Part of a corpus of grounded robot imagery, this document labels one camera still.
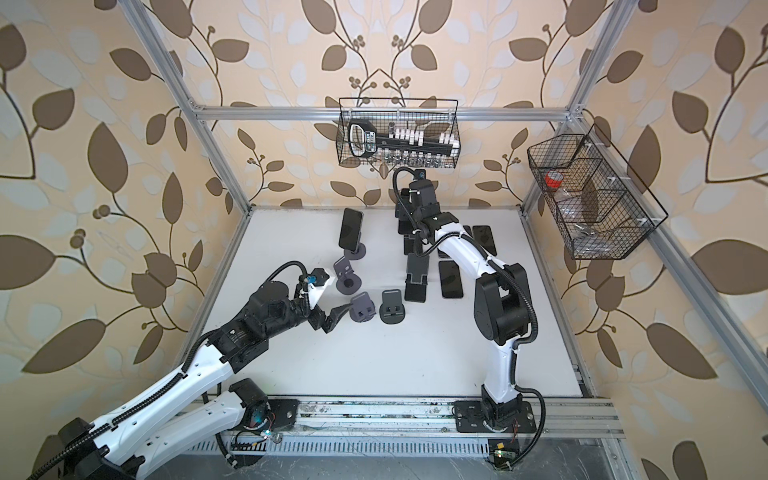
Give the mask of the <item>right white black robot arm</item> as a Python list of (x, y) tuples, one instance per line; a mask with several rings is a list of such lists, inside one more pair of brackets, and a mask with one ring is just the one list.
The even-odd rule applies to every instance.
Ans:
[(533, 343), (539, 333), (527, 272), (519, 264), (506, 264), (468, 233), (458, 218), (441, 210), (434, 184), (424, 169), (407, 166), (392, 173), (396, 217), (414, 238), (409, 261), (439, 251), (475, 281), (473, 315), (482, 336), (495, 344), (481, 386), (481, 412), (487, 428), (508, 429), (523, 411), (523, 395), (532, 388), (516, 379), (520, 347)]

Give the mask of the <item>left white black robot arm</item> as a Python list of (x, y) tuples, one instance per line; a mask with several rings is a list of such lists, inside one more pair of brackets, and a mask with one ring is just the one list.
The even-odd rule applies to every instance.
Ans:
[(93, 422), (77, 418), (65, 425), (58, 433), (62, 450), (31, 478), (55, 472), (60, 479), (145, 479), (209, 436), (235, 427), (268, 428), (268, 398), (248, 379), (190, 412), (184, 409), (265, 353), (272, 338), (303, 323), (329, 333), (352, 311), (346, 303), (324, 312), (318, 302), (333, 282), (330, 275), (293, 264), (300, 270), (295, 289), (276, 279), (290, 266), (284, 263), (229, 322), (202, 334), (161, 380)]

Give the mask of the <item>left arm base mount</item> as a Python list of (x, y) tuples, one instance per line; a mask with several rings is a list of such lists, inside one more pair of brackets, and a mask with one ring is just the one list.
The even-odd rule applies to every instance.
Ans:
[(290, 429), (298, 419), (299, 400), (270, 397), (258, 400), (244, 409), (234, 430), (252, 433)]

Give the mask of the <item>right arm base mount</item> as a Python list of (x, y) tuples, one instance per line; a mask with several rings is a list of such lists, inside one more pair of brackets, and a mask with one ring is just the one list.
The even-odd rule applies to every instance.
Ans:
[(532, 434), (537, 430), (532, 406), (522, 397), (503, 404), (488, 399), (456, 401), (451, 412), (459, 433)]

